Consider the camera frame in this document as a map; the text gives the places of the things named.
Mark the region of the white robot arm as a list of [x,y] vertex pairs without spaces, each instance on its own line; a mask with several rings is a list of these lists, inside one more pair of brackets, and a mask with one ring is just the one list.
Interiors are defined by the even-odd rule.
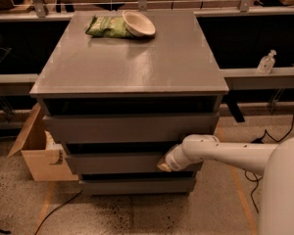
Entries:
[[192,134],[158,161],[162,171],[180,171],[206,160],[232,165],[264,179],[258,235],[294,235],[294,137],[279,144],[226,143]]

